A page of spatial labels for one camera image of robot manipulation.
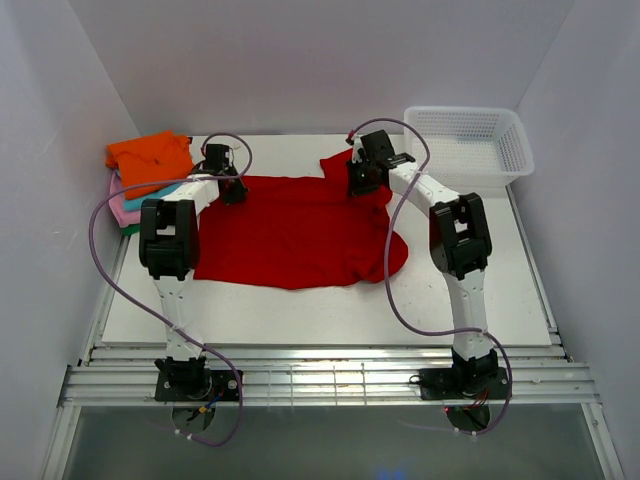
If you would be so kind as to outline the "red t shirt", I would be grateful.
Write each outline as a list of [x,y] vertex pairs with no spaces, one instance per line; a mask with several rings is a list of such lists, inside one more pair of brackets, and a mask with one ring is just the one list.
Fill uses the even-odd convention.
[[390,233],[385,188],[347,194],[350,151],[320,160],[320,177],[247,176],[245,201],[217,199],[199,216],[197,280],[287,290],[378,283],[409,247]]

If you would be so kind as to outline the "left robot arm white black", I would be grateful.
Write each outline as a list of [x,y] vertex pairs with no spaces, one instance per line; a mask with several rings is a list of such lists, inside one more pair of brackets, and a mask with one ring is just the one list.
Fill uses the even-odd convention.
[[189,326],[186,293],[200,260],[199,215],[216,199],[232,203],[246,199],[248,189],[237,178],[233,149],[207,144],[204,159],[186,182],[171,193],[145,200],[141,207],[140,262],[158,292],[165,327],[166,353],[155,361],[159,370],[155,399],[216,402],[239,399],[237,376],[206,366],[203,341]]

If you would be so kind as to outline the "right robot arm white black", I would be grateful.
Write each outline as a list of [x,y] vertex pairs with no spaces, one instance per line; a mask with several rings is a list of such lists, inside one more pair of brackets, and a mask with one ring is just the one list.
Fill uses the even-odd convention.
[[419,373],[421,397],[473,398],[478,402],[510,396],[508,370],[498,364],[488,332],[484,296],[485,271],[492,253],[482,198],[460,194],[429,176],[422,163],[395,151],[388,134],[349,133],[348,193],[361,196],[385,187],[411,203],[428,220],[431,260],[445,280],[453,327],[452,365]]

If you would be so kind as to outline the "orange folded t shirt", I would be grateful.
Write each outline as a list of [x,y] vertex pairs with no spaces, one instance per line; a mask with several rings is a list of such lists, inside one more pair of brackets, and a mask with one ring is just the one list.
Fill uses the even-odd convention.
[[106,147],[105,164],[120,173],[123,187],[185,178],[193,168],[191,139],[165,131]]

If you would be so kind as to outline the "teal folded t shirt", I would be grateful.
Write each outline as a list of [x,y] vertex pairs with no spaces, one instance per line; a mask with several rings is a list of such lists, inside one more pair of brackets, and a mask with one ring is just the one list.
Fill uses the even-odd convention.
[[149,193],[147,195],[135,198],[135,199],[131,199],[131,200],[124,200],[123,203],[123,208],[125,212],[134,212],[137,211],[141,208],[142,203],[145,200],[155,200],[155,199],[162,199],[163,197],[165,197],[166,195],[169,195],[171,193],[173,193],[176,189],[178,189],[180,187],[179,184],[173,184],[170,186],[167,186],[165,188],[162,188],[160,190],[157,190],[155,192]]

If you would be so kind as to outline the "green folded t shirt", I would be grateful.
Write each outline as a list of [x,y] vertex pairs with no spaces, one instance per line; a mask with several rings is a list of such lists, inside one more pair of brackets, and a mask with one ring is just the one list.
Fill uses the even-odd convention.
[[128,225],[124,228],[121,229],[121,234],[124,237],[128,237],[131,236],[133,234],[136,234],[140,231],[141,226],[139,224],[132,224],[132,225]]

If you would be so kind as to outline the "white plastic basket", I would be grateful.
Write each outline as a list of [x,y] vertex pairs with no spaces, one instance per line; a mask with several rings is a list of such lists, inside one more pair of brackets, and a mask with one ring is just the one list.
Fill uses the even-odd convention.
[[502,188],[535,170],[519,116],[502,108],[412,106],[404,122],[405,149],[416,159],[431,152],[429,175],[453,187]]

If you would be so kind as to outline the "pink folded t shirt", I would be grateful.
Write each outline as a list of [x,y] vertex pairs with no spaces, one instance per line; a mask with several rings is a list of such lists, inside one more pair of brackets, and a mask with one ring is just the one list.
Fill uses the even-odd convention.
[[[109,183],[109,194],[114,194],[116,191],[119,191],[121,188],[122,188],[122,185],[121,185],[119,176],[115,172],[112,172],[110,183]],[[124,203],[125,203],[125,197],[123,194],[114,195],[108,201],[109,208],[118,226],[120,228],[127,228],[132,225],[139,224],[140,211],[139,210],[126,211]]]

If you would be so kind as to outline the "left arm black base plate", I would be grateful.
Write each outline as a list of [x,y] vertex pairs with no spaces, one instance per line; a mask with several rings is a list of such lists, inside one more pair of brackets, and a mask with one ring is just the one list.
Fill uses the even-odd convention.
[[202,402],[215,398],[222,402],[239,400],[239,383],[230,370],[167,375],[160,372],[157,377],[153,399],[157,402]]

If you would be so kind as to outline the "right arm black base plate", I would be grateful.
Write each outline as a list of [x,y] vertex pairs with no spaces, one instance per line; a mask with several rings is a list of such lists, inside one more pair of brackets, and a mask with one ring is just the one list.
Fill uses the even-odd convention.
[[504,368],[495,375],[466,378],[451,368],[424,368],[409,378],[422,400],[505,400],[510,381]]

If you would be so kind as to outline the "aluminium frame rail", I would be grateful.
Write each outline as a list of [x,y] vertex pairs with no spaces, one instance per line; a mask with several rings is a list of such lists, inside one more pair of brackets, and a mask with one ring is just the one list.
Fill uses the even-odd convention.
[[506,197],[487,217],[489,329],[514,374],[496,427],[458,433],[410,379],[451,363],[449,296],[422,215],[405,207],[410,246],[390,285],[287,291],[220,282],[187,289],[208,364],[237,368],[242,403],[205,432],[180,435],[154,398],[165,352],[160,300],[124,240],[82,362],[61,393],[48,479],[625,479],[589,366],[565,351],[521,221]]

